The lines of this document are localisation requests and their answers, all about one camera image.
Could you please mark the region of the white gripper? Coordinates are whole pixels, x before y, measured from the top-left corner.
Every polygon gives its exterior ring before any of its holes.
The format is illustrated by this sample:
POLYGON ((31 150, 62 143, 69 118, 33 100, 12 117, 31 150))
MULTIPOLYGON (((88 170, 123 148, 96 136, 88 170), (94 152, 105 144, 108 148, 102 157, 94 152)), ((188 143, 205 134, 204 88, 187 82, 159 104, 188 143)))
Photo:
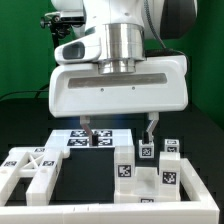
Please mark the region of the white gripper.
POLYGON ((90 128, 90 117, 148 113, 142 142, 154 140, 159 113, 180 111, 188 104, 184 56, 150 57, 136 64, 131 74, 98 73, 92 63, 57 67, 50 79, 49 110, 55 117, 80 117, 90 146, 98 145, 98 134, 90 128))

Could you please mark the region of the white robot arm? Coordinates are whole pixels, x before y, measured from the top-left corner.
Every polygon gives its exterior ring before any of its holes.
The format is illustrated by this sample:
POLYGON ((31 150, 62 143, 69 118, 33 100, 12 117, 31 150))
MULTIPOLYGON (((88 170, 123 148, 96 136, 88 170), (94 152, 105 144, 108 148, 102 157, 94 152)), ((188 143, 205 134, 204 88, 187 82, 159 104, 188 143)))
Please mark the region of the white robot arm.
POLYGON ((55 49, 49 109, 55 117, 78 116, 92 146, 93 115, 148 113, 143 141, 153 140, 158 115, 188 104, 187 57, 162 48, 144 49, 146 39, 182 37, 197 17, 197 0, 52 0, 64 24, 84 15, 84 36, 55 49))

